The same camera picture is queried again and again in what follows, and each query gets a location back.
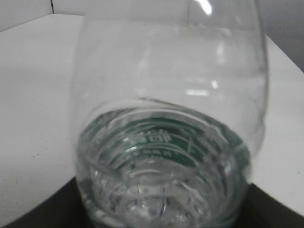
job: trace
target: clear plastic bottle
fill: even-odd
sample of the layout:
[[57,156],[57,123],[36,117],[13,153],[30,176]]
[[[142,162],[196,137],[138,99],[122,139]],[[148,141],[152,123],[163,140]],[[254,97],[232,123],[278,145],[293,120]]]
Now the clear plastic bottle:
[[70,120],[96,227],[232,227],[267,83],[254,0],[90,0]]

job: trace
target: bottle bottom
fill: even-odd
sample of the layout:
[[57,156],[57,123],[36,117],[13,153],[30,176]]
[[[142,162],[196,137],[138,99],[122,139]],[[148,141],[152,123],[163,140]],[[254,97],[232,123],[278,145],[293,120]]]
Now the bottle bottom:
[[229,228],[247,189],[242,144],[180,107],[101,115],[79,140],[84,205],[98,228]]

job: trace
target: wall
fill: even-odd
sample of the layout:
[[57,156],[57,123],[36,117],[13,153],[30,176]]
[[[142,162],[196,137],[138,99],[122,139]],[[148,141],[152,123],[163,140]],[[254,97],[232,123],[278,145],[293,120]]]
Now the wall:
[[50,0],[0,0],[0,31],[51,13]]
[[89,0],[53,0],[55,13],[84,15]]
[[[53,0],[55,13],[83,15],[89,0]],[[266,33],[304,38],[304,0],[259,0]]]

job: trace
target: black base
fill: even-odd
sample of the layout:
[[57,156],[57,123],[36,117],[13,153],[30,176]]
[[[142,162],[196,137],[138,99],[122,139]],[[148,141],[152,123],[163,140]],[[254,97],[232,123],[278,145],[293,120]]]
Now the black base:
[[[73,178],[51,198],[3,228],[94,227],[81,204]],[[304,228],[304,218],[252,184],[235,228]]]

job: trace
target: white table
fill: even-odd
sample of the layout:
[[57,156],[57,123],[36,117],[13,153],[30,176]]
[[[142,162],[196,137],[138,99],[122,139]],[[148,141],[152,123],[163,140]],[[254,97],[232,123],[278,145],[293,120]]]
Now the white table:
[[[82,17],[48,15],[0,33],[0,226],[73,176],[67,98]],[[268,39],[270,100],[254,183],[304,215],[304,75]]]

